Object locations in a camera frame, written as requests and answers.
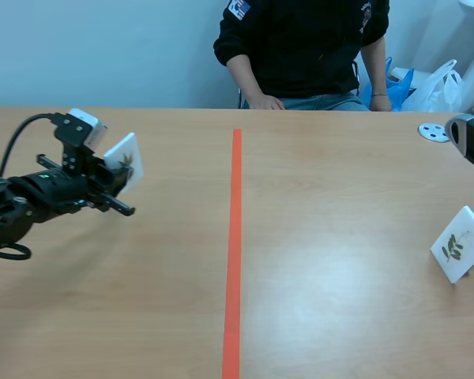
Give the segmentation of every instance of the white card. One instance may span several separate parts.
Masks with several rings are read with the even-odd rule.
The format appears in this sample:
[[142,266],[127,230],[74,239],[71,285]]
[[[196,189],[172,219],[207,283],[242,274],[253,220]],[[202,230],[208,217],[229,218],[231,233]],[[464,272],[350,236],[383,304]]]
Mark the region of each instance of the white card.
[[431,248],[451,283],[474,265],[474,212],[467,206],[455,216]]
[[123,163],[130,165],[134,169],[125,188],[122,189],[122,193],[135,186],[144,176],[141,153],[139,152],[139,144],[135,133],[128,134],[115,147],[103,154],[103,161],[107,167],[112,169],[120,168]]

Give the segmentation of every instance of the white wall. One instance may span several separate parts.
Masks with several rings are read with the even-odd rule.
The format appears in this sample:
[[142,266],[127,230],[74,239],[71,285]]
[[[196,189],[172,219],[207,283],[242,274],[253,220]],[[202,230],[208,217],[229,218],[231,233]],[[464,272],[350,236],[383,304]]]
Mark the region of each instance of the white wall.
[[[228,0],[2,0],[0,105],[235,107],[213,55]],[[398,66],[463,73],[474,24],[457,0],[391,0]]]

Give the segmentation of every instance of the plant illustration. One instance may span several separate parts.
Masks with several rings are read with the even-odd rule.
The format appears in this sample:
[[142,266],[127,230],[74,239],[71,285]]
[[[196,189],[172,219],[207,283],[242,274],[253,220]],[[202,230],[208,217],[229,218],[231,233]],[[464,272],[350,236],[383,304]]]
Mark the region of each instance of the plant illustration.
[[123,154],[123,161],[121,164],[123,166],[129,166],[134,162],[134,154],[131,152],[130,155],[128,156],[127,154]]
[[457,240],[454,235],[451,235],[450,240],[448,241],[448,248],[442,247],[442,252],[448,258],[448,262],[451,258],[459,261],[461,259],[461,250],[464,249],[463,245],[460,244],[460,240],[468,235],[468,231],[461,235]]

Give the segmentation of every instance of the red tape line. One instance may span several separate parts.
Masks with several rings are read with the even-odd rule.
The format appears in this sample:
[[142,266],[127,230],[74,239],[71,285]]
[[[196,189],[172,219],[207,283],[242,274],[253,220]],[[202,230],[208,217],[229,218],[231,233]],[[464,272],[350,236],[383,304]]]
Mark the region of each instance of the red tape line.
[[224,315],[222,379],[240,378],[240,287],[243,236],[243,132],[234,129],[231,153],[230,233]]

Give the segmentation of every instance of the jeans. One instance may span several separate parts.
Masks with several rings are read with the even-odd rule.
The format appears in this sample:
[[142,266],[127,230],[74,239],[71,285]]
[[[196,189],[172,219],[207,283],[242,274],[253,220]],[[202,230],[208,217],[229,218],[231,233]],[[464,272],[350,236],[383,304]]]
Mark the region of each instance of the jeans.
[[[291,111],[359,111],[368,112],[360,98],[351,93],[343,95],[319,95],[307,99],[280,99],[284,107]],[[250,109],[247,101],[243,109]]]

